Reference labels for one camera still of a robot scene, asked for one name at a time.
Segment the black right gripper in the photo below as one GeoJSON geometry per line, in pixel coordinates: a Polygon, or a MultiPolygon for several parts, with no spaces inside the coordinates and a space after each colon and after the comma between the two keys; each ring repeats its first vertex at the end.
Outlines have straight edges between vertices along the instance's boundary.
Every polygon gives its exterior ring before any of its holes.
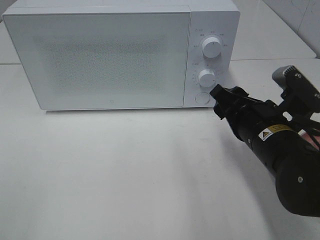
{"type": "Polygon", "coordinates": [[[255,139],[264,142],[277,132],[292,130],[271,100],[258,100],[240,87],[224,88],[220,84],[209,94],[215,100],[214,113],[226,119],[236,137],[245,143],[255,139]]]}

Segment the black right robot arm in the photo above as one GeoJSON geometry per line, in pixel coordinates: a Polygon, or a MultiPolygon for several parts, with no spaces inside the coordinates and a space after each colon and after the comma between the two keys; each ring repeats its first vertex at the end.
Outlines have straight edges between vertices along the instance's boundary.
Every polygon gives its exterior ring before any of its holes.
{"type": "Polygon", "coordinates": [[[214,112],[226,119],[275,178],[280,203],[290,213],[320,215],[320,152],[303,139],[271,100],[249,97],[240,87],[217,84],[210,95],[214,112]]]}

